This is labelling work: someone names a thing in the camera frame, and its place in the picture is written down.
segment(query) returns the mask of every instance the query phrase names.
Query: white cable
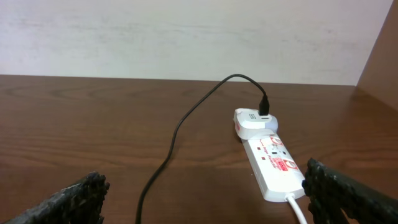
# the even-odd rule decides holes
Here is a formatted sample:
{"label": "white cable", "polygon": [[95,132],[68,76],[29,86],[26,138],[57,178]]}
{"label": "white cable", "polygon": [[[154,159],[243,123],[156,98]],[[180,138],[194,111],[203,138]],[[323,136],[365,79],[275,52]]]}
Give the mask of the white cable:
{"label": "white cable", "polygon": [[294,194],[288,194],[288,196],[286,196],[285,199],[290,203],[290,205],[293,208],[293,211],[296,213],[298,222],[300,222],[300,224],[307,224],[307,221],[306,221],[299,205],[297,205],[297,202],[294,200]]}

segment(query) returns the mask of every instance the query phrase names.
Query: white wall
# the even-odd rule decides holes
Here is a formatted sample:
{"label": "white wall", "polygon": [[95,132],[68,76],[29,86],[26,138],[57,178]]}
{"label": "white wall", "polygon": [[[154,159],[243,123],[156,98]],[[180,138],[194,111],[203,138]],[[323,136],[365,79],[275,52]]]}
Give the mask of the white wall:
{"label": "white wall", "polygon": [[392,0],[1,0],[0,73],[356,85]]}

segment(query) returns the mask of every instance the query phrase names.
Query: cord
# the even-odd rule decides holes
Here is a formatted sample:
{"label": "cord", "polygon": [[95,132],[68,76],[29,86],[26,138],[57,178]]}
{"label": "cord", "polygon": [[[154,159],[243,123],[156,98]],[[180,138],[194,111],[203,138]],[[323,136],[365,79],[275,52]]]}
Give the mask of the cord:
{"label": "cord", "polygon": [[245,76],[245,75],[241,75],[241,74],[234,74],[234,75],[230,75],[228,77],[226,77],[224,80],[222,80],[221,82],[219,82],[219,84],[217,84],[212,90],[210,90],[202,99],[200,99],[198,101],[198,103],[196,103],[195,105],[193,105],[193,107],[181,118],[180,122],[178,122],[177,127],[174,130],[173,133],[173,138],[172,138],[172,143],[170,145],[170,149],[169,149],[169,153],[167,154],[166,159],[163,161],[163,163],[159,166],[159,168],[157,168],[157,170],[154,172],[154,174],[152,175],[152,177],[150,177],[150,179],[148,180],[147,184],[145,185],[144,189],[141,192],[141,195],[139,196],[139,200],[138,200],[138,206],[137,206],[137,212],[136,212],[136,224],[141,224],[141,214],[142,214],[142,206],[144,204],[144,199],[145,199],[145,195],[148,192],[150,186],[152,185],[152,183],[155,181],[155,179],[157,178],[157,176],[159,176],[159,174],[162,172],[162,170],[164,170],[164,167],[166,166],[167,162],[170,160],[172,153],[173,153],[173,148],[174,148],[174,143],[175,143],[175,138],[177,137],[177,132],[178,129],[180,128],[181,124],[185,121],[185,119],[192,113],[192,111],[194,109],[196,109],[196,107],[198,107],[206,98],[208,98],[218,87],[220,87],[224,82],[228,81],[230,78],[233,77],[241,77],[244,78],[248,81],[250,81],[251,83],[253,83],[254,85],[256,85],[263,94],[261,103],[260,103],[260,109],[259,111],[262,111],[262,114],[260,113],[260,115],[268,115],[268,111],[269,111],[269,103],[268,103],[268,98],[266,95],[266,92],[264,91],[264,89],[260,86],[260,84],[258,84],[256,81],[254,81],[253,79]]}
{"label": "cord", "polygon": [[300,224],[307,224],[307,221],[306,221],[306,219],[305,219],[305,217],[303,215],[303,212],[301,211],[299,205],[297,205],[297,202],[294,200],[294,194],[289,194],[286,197],[286,200],[290,203],[290,205],[293,208],[293,211],[296,213],[298,222]]}

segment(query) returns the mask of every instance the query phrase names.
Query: extension cord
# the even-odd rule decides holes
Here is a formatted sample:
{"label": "extension cord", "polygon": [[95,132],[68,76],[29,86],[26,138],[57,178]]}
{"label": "extension cord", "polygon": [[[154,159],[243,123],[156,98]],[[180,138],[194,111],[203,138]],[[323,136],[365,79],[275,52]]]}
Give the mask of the extension cord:
{"label": "extension cord", "polygon": [[276,118],[259,116],[258,110],[237,109],[234,122],[264,199],[287,202],[287,197],[305,195],[304,176],[276,133]]}

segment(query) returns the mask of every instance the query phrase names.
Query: brown panel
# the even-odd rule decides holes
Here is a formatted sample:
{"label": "brown panel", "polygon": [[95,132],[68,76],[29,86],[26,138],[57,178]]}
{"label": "brown panel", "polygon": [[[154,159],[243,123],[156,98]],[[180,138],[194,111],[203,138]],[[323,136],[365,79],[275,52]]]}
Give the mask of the brown panel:
{"label": "brown panel", "polygon": [[[107,224],[133,223],[138,196],[179,119],[216,82],[0,75],[0,222],[97,170],[111,183]],[[398,113],[353,86],[262,84],[279,135],[309,158],[398,198]],[[232,122],[261,92],[230,82],[182,125],[149,190],[142,223],[296,223],[262,199]],[[309,223],[308,198],[297,200]]]}
{"label": "brown panel", "polygon": [[394,1],[358,86],[398,110],[398,2]]}

